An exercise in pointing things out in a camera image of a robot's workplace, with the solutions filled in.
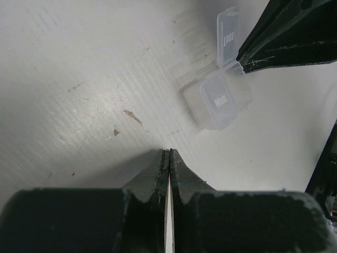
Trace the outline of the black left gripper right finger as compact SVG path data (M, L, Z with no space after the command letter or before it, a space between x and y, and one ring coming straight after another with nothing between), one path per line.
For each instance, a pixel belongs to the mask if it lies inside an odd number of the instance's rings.
M336 252L336 237L304 192L218 191L170 151L175 252Z

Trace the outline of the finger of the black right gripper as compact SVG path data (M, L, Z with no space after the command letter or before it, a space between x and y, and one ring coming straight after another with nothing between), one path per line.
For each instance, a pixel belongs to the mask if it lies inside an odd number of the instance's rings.
M336 61L336 0L269 1L239 49L245 73Z

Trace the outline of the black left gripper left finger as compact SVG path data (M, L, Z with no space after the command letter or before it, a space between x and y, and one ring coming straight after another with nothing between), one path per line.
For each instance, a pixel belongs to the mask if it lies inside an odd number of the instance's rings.
M1 252L164 252L169 151L123 165L115 188L34 188L1 212Z

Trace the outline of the clear pill organizer box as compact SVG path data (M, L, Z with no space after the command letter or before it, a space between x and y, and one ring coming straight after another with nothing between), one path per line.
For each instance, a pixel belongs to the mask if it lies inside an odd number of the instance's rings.
M183 95L199 128L222 131L252 102L253 95L239 53L240 13L230 7L219 13L217 27L217 69L189 84Z

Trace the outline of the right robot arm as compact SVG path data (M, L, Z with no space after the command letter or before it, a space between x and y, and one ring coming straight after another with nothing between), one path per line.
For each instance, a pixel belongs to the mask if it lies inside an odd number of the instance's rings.
M269 1L236 58L245 73L336 62L336 1ZM305 190L336 221L336 127Z

